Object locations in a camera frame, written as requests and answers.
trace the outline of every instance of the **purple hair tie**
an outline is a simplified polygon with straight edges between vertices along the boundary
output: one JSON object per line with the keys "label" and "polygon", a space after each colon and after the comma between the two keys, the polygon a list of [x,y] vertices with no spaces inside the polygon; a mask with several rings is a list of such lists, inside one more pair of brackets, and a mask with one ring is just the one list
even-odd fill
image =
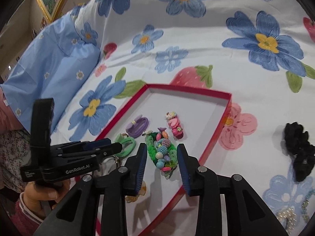
{"label": "purple hair tie", "polygon": [[126,132],[129,136],[136,138],[139,137],[143,131],[146,130],[146,128],[149,125],[149,120],[147,117],[142,117],[141,115],[138,115],[131,123],[129,123],[126,127]]}

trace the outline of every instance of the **bed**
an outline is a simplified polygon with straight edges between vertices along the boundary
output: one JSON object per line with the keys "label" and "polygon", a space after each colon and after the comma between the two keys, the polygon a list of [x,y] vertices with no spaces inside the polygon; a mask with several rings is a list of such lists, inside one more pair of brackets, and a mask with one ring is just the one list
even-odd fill
{"label": "bed", "polygon": [[[73,77],[84,83],[59,111],[52,144],[94,140],[146,83],[232,93],[205,166],[244,176],[275,215],[294,208],[292,229],[281,222],[290,235],[301,232],[315,211],[315,172],[294,182],[283,129],[297,121],[315,143],[315,28],[296,0],[91,0],[64,17],[78,33],[67,41],[93,45],[100,56],[76,67]],[[138,199],[146,209],[149,195]],[[193,235],[197,203],[184,196],[152,235]],[[129,235],[152,222],[139,216]]]}

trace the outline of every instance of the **human hand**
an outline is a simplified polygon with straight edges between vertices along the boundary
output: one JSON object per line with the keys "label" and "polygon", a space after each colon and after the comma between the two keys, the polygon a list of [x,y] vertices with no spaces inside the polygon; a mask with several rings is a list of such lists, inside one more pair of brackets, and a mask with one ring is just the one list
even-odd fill
{"label": "human hand", "polygon": [[35,182],[29,182],[23,193],[25,206],[39,218],[45,218],[45,212],[40,203],[41,200],[54,200],[58,203],[70,189],[70,179],[62,181],[63,186],[55,190],[50,187],[36,185]]}

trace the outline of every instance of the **green crocheted hair clip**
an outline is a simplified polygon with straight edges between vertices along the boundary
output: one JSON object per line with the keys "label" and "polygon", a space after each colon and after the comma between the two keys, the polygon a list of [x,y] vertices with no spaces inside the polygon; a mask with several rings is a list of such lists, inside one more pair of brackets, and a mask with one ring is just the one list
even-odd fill
{"label": "green crocheted hair clip", "polygon": [[122,151],[118,154],[115,154],[120,159],[126,158],[136,147],[136,141],[134,138],[128,136],[125,133],[119,134],[114,142],[122,144]]}
{"label": "green crocheted hair clip", "polygon": [[169,179],[178,164],[176,147],[168,138],[163,137],[162,132],[148,134],[145,137],[145,143],[154,165],[161,170],[166,179]]}

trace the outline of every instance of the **strawberry print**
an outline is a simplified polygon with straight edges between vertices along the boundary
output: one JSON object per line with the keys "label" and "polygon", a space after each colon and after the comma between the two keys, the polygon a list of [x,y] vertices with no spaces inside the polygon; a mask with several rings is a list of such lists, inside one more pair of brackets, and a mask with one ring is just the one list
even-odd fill
{"label": "strawberry print", "polygon": [[103,49],[103,53],[105,56],[104,59],[108,59],[116,49],[117,49],[116,43],[110,42],[106,44]]}
{"label": "strawberry print", "polygon": [[212,68],[212,65],[186,67],[175,75],[170,84],[209,89],[212,87]]}
{"label": "strawberry print", "polygon": [[99,67],[95,70],[95,76],[99,77],[102,72],[106,70],[107,66],[105,64],[100,64]]}
{"label": "strawberry print", "polygon": [[310,34],[312,41],[315,42],[315,25],[314,25],[314,22],[309,18],[303,18],[303,24],[304,24],[306,30],[308,31],[308,33]]}

